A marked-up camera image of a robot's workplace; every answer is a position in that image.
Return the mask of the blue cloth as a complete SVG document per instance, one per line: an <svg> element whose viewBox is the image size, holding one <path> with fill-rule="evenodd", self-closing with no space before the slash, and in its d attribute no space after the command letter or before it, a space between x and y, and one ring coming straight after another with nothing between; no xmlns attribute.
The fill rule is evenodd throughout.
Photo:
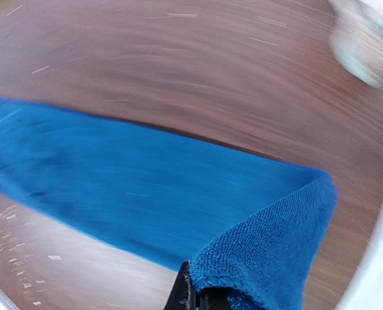
<svg viewBox="0 0 383 310"><path fill-rule="evenodd" d="M232 309L301 309L330 175L84 112L0 98L0 191L178 273Z"/></svg>

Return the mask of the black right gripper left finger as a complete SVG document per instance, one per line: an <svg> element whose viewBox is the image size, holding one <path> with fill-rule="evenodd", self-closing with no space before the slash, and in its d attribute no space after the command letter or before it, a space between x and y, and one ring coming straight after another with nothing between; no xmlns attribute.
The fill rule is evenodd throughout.
<svg viewBox="0 0 383 310"><path fill-rule="evenodd" d="M196 310L197 295L189 273L190 262L183 262L176 275L164 310Z"/></svg>

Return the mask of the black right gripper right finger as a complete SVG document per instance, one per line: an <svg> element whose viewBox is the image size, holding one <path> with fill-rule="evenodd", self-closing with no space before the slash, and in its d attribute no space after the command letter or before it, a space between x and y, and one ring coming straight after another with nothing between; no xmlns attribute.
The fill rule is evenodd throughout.
<svg viewBox="0 0 383 310"><path fill-rule="evenodd" d="M228 290L222 287L210 287L201 291L199 306L201 310L231 310Z"/></svg>

